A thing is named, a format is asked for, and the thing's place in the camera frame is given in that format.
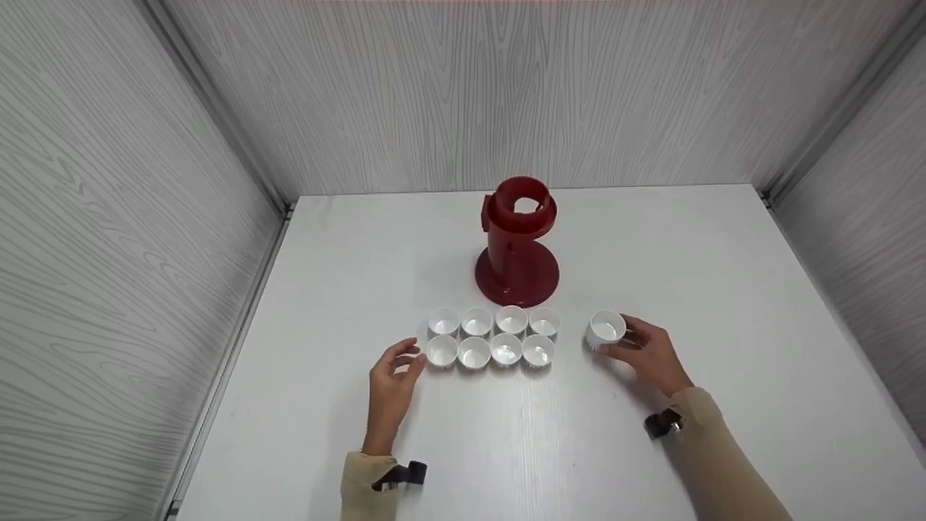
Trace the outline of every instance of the black clip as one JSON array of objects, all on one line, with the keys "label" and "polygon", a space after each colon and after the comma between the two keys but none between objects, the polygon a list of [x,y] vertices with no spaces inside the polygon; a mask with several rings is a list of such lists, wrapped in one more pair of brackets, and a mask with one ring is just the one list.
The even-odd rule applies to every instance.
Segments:
[{"label": "black clip", "polygon": [[408,483],[409,485],[424,485],[424,477],[428,474],[428,465],[422,462],[408,462],[408,467],[396,465],[389,469],[376,483],[373,483],[373,490],[382,492],[383,485],[387,490],[396,488],[399,483]]},{"label": "black clip", "polygon": [[643,421],[643,427],[651,439],[662,438],[672,429],[678,430],[684,426],[682,415],[673,409],[666,409],[662,413],[650,414]]}]

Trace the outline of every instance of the forearm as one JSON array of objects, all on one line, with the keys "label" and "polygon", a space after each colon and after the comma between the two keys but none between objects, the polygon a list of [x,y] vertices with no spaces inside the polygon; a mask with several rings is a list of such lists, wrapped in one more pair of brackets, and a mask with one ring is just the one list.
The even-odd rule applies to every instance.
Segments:
[{"label": "forearm", "polygon": [[373,490],[373,483],[396,464],[392,456],[349,452],[341,479],[341,521],[394,521],[398,491]]},{"label": "forearm", "polygon": [[672,395],[672,409],[685,426],[667,443],[682,474],[689,477],[708,518],[725,520],[791,519],[782,503],[758,474],[730,430],[720,409],[702,388]]}]

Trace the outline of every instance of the red tube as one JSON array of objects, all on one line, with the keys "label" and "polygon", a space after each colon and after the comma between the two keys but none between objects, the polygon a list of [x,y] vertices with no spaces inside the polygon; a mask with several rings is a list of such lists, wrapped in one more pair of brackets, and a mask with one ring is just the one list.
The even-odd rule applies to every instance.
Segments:
[{"label": "red tube", "polygon": [[[537,209],[515,212],[515,202],[533,199]],[[482,202],[482,230],[489,246],[476,260],[476,284],[492,302],[536,306],[550,298],[559,284],[557,259],[535,239],[553,228],[557,203],[546,185],[532,177],[503,181]]]}]

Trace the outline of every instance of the wood grain wall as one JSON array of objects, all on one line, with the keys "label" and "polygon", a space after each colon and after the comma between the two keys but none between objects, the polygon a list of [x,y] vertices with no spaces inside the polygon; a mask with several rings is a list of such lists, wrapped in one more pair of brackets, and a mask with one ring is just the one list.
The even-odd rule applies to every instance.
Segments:
[{"label": "wood grain wall", "polygon": [[283,191],[763,185],[909,0],[171,0]]},{"label": "wood grain wall", "polygon": [[776,212],[926,445],[926,41]]},{"label": "wood grain wall", "polygon": [[0,519],[151,519],[277,216],[130,2],[0,2]]}]

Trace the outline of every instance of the white cup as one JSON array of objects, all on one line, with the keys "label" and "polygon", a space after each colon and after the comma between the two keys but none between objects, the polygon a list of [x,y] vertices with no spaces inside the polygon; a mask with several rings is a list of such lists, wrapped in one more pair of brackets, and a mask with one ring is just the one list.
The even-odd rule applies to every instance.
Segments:
[{"label": "white cup", "polygon": [[463,337],[487,338],[492,333],[492,314],[483,308],[469,308],[460,318]]},{"label": "white cup", "polygon": [[491,358],[489,343],[482,337],[469,337],[460,342],[457,358],[463,367],[470,370],[482,369]]},{"label": "white cup", "polygon": [[441,308],[428,318],[428,333],[431,337],[447,335],[455,337],[460,327],[460,317],[450,308]]},{"label": "white cup", "polygon": [[536,308],[528,321],[532,334],[555,338],[559,333],[559,315],[550,308]]},{"label": "white cup", "polygon": [[598,349],[603,344],[613,344],[627,333],[627,323],[620,313],[601,310],[592,315],[585,328],[585,342],[591,349]]},{"label": "white cup", "polygon": [[520,339],[510,333],[495,335],[489,342],[489,349],[492,352],[492,360],[500,367],[511,367],[518,363],[521,355],[524,354]]},{"label": "white cup", "polygon": [[447,335],[438,335],[428,341],[424,354],[431,365],[446,369],[457,361],[457,340]]},{"label": "white cup", "polygon": [[530,335],[524,338],[524,361],[534,369],[540,369],[553,363],[553,340],[543,335]]},{"label": "white cup", "polygon": [[495,323],[502,333],[522,337],[527,329],[527,312],[518,306],[505,306],[495,313]]}]

